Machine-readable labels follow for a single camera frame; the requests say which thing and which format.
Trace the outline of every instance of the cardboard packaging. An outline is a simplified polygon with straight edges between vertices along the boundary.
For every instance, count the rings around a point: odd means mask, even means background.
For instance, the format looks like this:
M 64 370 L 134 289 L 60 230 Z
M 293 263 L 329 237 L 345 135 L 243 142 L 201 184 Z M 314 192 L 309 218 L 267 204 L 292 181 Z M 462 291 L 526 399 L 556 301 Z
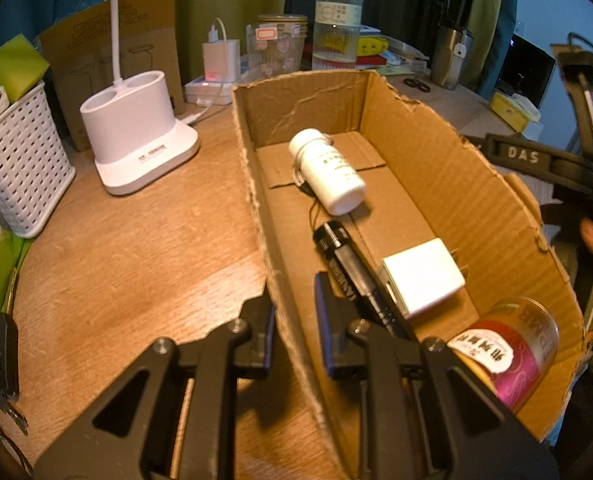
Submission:
M 118 0 L 120 64 L 123 79 L 161 70 L 174 112 L 185 110 L 176 48 L 174 0 Z M 110 3 L 65 18 L 39 36 L 49 61 L 67 127 L 77 150 L 90 149 L 79 108 L 91 95 L 112 85 Z
M 340 220 L 375 269 L 384 257 L 435 237 L 467 266 L 464 288 L 412 320 L 419 338 L 449 340 L 514 295 L 553 314 L 560 331 L 555 364 L 518 415 L 543 439 L 567 404 L 585 338 L 569 277 L 520 178 L 497 173 L 430 107 L 400 96 L 375 72 L 280 76 L 237 87 L 233 101 L 278 330 L 323 441 L 349 476 L 357 478 L 359 464 L 358 384 L 330 380 L 321 359 L 314 276 L 325 267 L 312 242 L 313 199 L 292 183 L 287 148 L 304 128 L 333 134 L 368 184 L 366 203 Z M 317 224 L 325 219 L 321 212 Z

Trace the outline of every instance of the wall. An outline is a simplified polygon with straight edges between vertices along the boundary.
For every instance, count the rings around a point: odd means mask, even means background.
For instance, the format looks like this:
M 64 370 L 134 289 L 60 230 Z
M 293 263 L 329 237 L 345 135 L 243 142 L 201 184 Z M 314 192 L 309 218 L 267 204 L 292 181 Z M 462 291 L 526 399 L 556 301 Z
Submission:
M 523 38 L 551 53 L 550 44 L 566 43 L 568 32 L 593 42 L 593 3 L 589 0 L 519 0 L 517 21 L 526 24 Z M 539 142 L 565 148 L 576 130 L 574 111 L 558 72 L 541 104 L 544 131 Z

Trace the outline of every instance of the car key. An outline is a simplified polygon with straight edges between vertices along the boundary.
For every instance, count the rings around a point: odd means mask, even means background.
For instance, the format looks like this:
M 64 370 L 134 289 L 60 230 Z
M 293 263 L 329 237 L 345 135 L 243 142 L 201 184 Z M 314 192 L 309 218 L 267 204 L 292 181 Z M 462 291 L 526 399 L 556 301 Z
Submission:
M 0 312 L 0 392 L 19 397 L 19 330 L 12 316 Z
M 25 436 L 28 436 L 28 420 L 14 408 L 8 398 L 0 391 L 0 409 L 7 413 Z

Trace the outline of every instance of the white charging cable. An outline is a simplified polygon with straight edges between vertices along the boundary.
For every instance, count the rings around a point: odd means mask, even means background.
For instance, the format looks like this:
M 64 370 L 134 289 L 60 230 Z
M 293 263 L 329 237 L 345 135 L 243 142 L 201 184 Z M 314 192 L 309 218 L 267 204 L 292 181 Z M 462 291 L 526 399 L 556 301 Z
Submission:
M 112 35 L 112 77 L 114 86 L 123 81 L 118 51 L 118 0 L 110 0 L 110 34 Z
M 221 26 L 221 33 L 223 34 L 223 58 L 224 58 L 224 68 L 223 68 L 223 74 L 221 77 L 221 85 L 219 85 L 218 91 L 214 94 L 214 97 L 212 97 L 212 101 L 210 102 L 210 104 L 208 105 L 208 107 L 205 110 L 201 110 L 199 113 L 197 114 L 192 114 L 191 116 L 186 117 L 185 119 L 183 119 L 183 122 L 186 124 L 189 124 L 190 126 L 192 126 L 192 124 L 197 124 L 198 122 L 200 122 L 200 118 L 203 117 L 203 115 L 205 115 L 205 113 L 212 107 L 212 105 L 214 105 L 214 103 L 216 103 L 216 100 L 219 98 L 219 96 L 221 95 L 221 92 L 223 91 L 223 87 L 225 85 L 225 78 L 227 77 L 227 32 L 225 31 L 225 25 L 223 23 L 223 20 L 221 20 L 221 18 L 215 18 L 214 22 L 212 22 L 212 28 L 214 28 L 214 24 L 218 22 L 218 24 Z

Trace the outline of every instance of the green sponge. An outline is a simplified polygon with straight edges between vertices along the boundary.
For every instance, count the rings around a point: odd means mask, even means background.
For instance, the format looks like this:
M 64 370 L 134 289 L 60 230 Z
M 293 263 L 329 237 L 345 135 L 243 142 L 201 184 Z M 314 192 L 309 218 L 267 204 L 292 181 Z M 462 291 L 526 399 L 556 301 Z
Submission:
M 27 94 L 49 66 L 23 34 L 0 46 L 0 86 L 5 88 L 10 102 Z

